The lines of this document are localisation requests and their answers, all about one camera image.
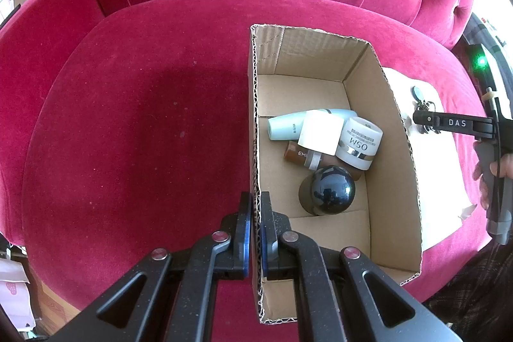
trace human hand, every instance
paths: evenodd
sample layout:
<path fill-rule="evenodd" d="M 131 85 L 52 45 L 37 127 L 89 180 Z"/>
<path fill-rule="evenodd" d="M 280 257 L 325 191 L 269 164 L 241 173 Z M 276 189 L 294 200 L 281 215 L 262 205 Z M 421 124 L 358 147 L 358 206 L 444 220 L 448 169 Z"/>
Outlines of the human hand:
<path fill-rule="evenodd" d="M 497 161 L 490 164 L 490 171 L 494 176 L 497 176 Z M 509 177 L 513 179 L 513 154 L 505 154 L 501 158 L 501 172 L 499 177 Z M 483 209 L 488 209 L 490 202 L 488 201 L 488 186 L 483 179 L 483 171 L 479 163 L 475 165 L 474 172 L 472 173 L 474 180 L 479 180 L 479 191 L 481 192 L 481 206 Z"/>

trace white paper sheet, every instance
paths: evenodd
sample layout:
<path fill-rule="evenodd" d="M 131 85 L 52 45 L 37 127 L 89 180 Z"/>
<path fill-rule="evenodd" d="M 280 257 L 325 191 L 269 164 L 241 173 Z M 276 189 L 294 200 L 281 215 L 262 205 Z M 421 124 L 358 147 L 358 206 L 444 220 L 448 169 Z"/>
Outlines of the white paper sheet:
<path fill-rule="evenodd" d="M 383 69 L 393 90 L 411 143 L 419 186 L 422 250 L 441 242 L 462 225 L 474 210 L 465 191 L 458 152 L 452 133 L 422 134 L 412 117 L 416 101 L 411 88 L 417 86 L 426 101 L 443 112 L 435 88 L 424 81 L 410 79 L 393 69 Z"/>
<path fill-rule="evenodd" d="M 0 258 L 0 304 L 20 332 L 28 332 L 35 327 L 27 282 L 23 265 Z"/>

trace wooden floor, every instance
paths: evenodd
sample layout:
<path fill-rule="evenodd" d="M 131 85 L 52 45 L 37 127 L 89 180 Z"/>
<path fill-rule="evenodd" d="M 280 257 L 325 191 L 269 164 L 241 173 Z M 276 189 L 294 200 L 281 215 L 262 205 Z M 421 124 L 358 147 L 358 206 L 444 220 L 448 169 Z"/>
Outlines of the wooden floor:
<path fill-rule="evenodd" d="M 25 267 L 29 275 L 30 304 L 35 317 L 37 331 L 47 335 L 53 335 L 62 326 L 72 320 L 80 310 L 62 300 L 44 284 L 33 270 Z"/>

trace green light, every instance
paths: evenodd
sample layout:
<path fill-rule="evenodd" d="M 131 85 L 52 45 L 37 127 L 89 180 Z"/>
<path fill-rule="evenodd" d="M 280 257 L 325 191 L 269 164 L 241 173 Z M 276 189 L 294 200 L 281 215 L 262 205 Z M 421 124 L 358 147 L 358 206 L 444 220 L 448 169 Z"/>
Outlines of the green light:
<path fill-rule="evenodd" d="M 479 56 L 475 60 L 475 66 L 478 67 L 479 69 L 484 69 L 485 67 L 488 66 L 488 60 L 486 59 L 485 56 Z"/>

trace corrugated cardboard edge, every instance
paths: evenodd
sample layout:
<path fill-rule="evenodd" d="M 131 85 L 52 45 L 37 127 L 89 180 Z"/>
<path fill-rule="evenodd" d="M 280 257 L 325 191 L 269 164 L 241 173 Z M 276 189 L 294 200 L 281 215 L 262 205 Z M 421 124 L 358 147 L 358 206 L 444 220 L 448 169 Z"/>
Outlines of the corrugated cardboard edge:
<path fill-rule="evenodd" d="M 356 37 L 351 37 L 351 36 L 344 36 L 344 35 L 340 35 L 340 34 L 334 34 L 334 33 L 329 33 L 327 31 L 324 31 L 322 29 L 312 29 L 312 28 L 306 28 L 306 27 L 293 27 L 293 26 L 286 26 L 286 25 L 274 25 L 274 24 L 253 24 L 250 28 L 251 30 L 251 51 L 252 51 L 252 64 L 253 64 L 253 101 L 254 101 L 254 107 L 253 107 L 253 121 L 254 121 L 254 141 L 253 141 L 253 156 L 256 155 L 256 159 L 253 159 L 253 227 L 255 229 L 255 237 L 256 237 L 256 262 L 257 262 L 257 268 L 256 268 L 256 271 L 257 271 L 257 297 L 258 297 L 258 300 L 257 300 L 257 312 L 258 312 L 258 319 L 260 321 L 260 323 L 264 323 L 266 325 L 278 325 L 279 323 L 289 323 L 289 322 L 294 322 L 294 321 L 297 321 L 297 318 L 295 317 L 286 317 L 286 318 L 283 318 L 283 319 L 280 319 L 280 320 L 276 320 L 276 321 L 273 321 L 273 320 L 264 320 L 264 315 L 265 315 L 265 310 L 264 310 L 264 305 L 263 305 L 263 289 L 262 289 L 262 253 L 261 253 L 261 245 L 262 245 L 262 240 L 261 240 L 261 231 L 260 231 L 260 223 L 261 223 L 261 209 L 260 209 L 260 195 L 261 195 L 261 190 L 260 190 L 260 174 L 259 174 L 259 170 L 260 170 L 260 155 L 258 153 L 258 79 L 257 79 L 257 46 L 256 46 L 256 39 L 257 39 L 257 34 L 256 34 L 256 28 L 258 27 L 264 27 L 264 26 L 274 26 L 276 28 L 283 28 L 283 29 L 287 29 L 287 28 L 291 28 L 291 29 L 295 29 L 295 28 L 300 28 L 300 29 L 307 29 L 307 30 L 311 30 L 311 31 L 316 31 L 316 32 L 319 32 L 319 33 L 323 33 L 323 34 L 328 34 L 328 35 L 334 35 L 336 37 L 340 37 L 340 38 L 347 38 L 347 39 L 352 39 L 352 40 L 356 40 L 356 41 L 362 41 L 364 42 L 365 44 L 367 44 L 371 50 L 373 51 L 373 54 L 374 56 L 376 57 L 376 59 L 378 60 L 379 62 L 379 58 L 378 58 L 378 55 L 376 54 L 376 51 L 374 50 L 374 47 L 372 46 L 372 44 L 366 40 L 362 40 L 361 38 L 356 38 Z M 381 68 L 381 72 L 383 73 L 383 77 L 385 78 L 385 80 L 387 81 L 388 83 L 388 79 L 386 77 L 386 74 L 385 72 L 383 71 L 383 69 Z M 394 102 L 396 104 L 396 107 L 397 107 L 397 112 L 399 114 L 399 107 L 397 105 L 397 102 L 396 102 L 396 99 L 394 97 Z M 420 207 L 420 195 L 419 195 L 419 182 L 418 182 L 418 179 L 417 179 L 417 175 L 416 175 L 416 169 L 415 169 L 415 161 L 413 159 L 413 151 L 412 151 L 412 148 L 411 148 L 411 143 L 410 143 L 410 140 L 408 138 L 408 130 L 406 129 L 406 125 L 404 124 L 404 121 L 402 121 L 402 124 L 403 124 L 403 129 L 404 129 L 404 135 L 406 137 L 406 142 L 407 142 L 407 145 L 408 145 L 408 149 L 410 151 L 410 158 L 411 158 L 411 162 L 413 163 L 414 165 L 414 171 L 415 171 L 415 182 L 416 182 L 416 186 L 417 186 L 417 206 L 419 208 L 419 214 L 420 214 L 420 217 L 422 218 L 422 212 L 421 212 L 421 207 Z M 421 236 L 422 236 L 422 222 L 420 222 L 420 227 L 421 227 Z M 400 283 L 401 286 L 403 286 L 404 284 L 414 280 L 415 278 L 419 277 L 420 274 L 422 273 L 422 253 L 421 253 L 421 264 L 420 264 L 420 272 L 419 273 L 416 273 L 415 275 L 413 275 L 411 278 L 405 280 L 405 281 L 402 281 Z"/>

